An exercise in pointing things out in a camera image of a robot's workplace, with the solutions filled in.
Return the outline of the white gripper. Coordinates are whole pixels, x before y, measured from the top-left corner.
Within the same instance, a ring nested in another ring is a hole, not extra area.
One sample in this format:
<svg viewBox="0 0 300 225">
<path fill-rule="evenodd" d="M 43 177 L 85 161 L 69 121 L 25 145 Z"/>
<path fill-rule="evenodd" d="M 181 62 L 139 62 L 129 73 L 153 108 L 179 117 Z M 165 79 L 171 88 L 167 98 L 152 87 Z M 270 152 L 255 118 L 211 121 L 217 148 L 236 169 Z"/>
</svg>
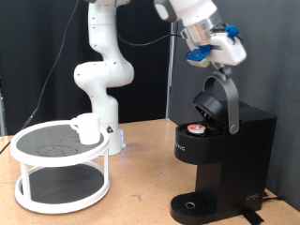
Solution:
<svg viewBox="0 0 300 225">
<path fill-rule="evenodd" d="M 216 63 L 216 68 L 226 76 L 233 74 L 231 66 L 237 66 L 247 57 L 241 41 L 237 37 L 235 39 L 229 38 L 227 33 L 214 34 L 210 38 L 210 46 L 212 50 L 207 56 L 208 60 Z"/>
</svg>

